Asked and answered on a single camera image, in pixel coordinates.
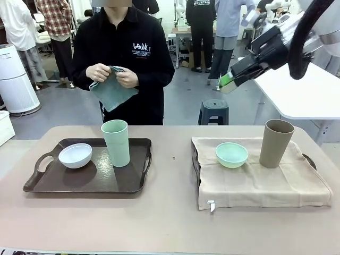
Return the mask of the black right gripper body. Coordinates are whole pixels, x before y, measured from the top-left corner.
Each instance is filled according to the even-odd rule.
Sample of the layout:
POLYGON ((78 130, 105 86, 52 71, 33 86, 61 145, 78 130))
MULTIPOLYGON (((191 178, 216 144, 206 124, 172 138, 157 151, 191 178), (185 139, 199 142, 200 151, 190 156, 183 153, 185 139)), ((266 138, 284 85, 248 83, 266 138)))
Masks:
POLYGON ((263 32, 252 42, 253 59, 258 65, 276 70, 287 63, 288 48, 278 26, 263 32))

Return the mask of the person left hand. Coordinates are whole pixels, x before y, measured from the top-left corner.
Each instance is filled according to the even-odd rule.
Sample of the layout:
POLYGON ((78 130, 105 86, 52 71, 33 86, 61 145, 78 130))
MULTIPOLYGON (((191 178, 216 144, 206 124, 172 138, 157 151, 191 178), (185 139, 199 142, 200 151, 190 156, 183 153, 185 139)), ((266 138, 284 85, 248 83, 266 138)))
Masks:
POLYGON ((116 72, 116 79, 119 84, 127 89, 135 88, 139 85, 138 76, 130 69, 122 67, 123 72, 116 72))

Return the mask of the person right hand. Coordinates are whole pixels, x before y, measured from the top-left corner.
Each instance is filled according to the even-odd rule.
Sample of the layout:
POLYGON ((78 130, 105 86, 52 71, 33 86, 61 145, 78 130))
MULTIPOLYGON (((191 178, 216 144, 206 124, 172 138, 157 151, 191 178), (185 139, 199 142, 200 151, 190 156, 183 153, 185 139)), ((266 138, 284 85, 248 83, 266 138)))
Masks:
POLYGON ((94 82, 104 82, 112 73, 109 66, 98 63, 86 69, 86 76, 94 82))

